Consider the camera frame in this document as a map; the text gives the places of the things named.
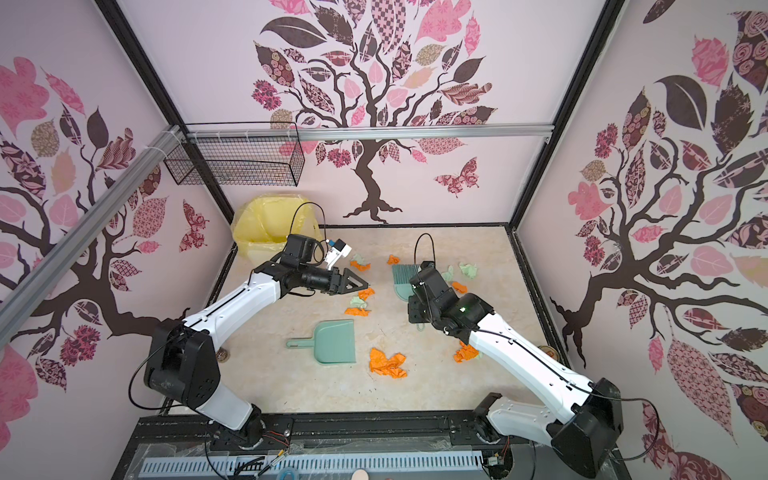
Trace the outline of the orange scrap near right arm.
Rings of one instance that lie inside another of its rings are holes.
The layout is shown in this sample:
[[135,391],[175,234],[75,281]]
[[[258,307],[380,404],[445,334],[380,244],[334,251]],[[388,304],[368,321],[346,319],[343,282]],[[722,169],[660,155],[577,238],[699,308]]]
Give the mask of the orange scrap near right arm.
[[459,342],[459,348],[453,355],[456,363],[464,363],[479,357],[481,353],[474,347],[464,342]]

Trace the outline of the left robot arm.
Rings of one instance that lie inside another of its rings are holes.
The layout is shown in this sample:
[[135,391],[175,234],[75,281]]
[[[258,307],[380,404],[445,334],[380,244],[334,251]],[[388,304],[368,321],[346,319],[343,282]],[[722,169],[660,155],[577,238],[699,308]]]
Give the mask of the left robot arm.
[[217,352],[257,313],[297,288],[329,296],[367,289],[368,282],[336,266],[351,251],[341,239],[320,242],[290,234],[283,249],[253,268],[232,292],[197,313],[157,326],[143,383],[208,418],[221,437],[244,449],[256,447],[265,433],[261,410],[222,382]]

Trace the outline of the green dustpan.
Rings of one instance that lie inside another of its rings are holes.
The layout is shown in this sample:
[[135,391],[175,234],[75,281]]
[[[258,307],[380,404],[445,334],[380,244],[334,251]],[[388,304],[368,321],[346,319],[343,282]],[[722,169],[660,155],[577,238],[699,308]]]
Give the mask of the green dustpan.
[[311,337],[288,339],[285,346],[288,349],[311,349],[315,360],[323,365],[353,364],[356,362],[354,322],[319,322]]

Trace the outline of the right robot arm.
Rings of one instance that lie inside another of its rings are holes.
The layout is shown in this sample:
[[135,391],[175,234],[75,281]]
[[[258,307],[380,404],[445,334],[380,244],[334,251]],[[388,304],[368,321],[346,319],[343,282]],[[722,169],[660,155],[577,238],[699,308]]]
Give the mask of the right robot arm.
[[480,436],[489,442],[512,436],[548,446],[572,471],[596,478],[623,431],[618,387],[559,363],[479,296],[457,295],[433,263],[424,262],[409,282],[414,291],[410,313],[497,362],[542,403],[488,395],[476,410]]

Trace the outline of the green hand brush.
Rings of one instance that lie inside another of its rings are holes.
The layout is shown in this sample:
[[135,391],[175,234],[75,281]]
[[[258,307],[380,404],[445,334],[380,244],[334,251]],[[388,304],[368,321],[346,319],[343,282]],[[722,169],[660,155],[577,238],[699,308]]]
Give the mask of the green hand brush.
[[419,271],[419,267],[415,264],[395,264],[392,266],[394,291],[396,296],[408,304],[408,321],[410,324],[415,325],[419,332],[422,332],[425,327],[425,322],[421,317],[417,316],[415,311],[416,300],[415,293],[410,279],[416,275]]

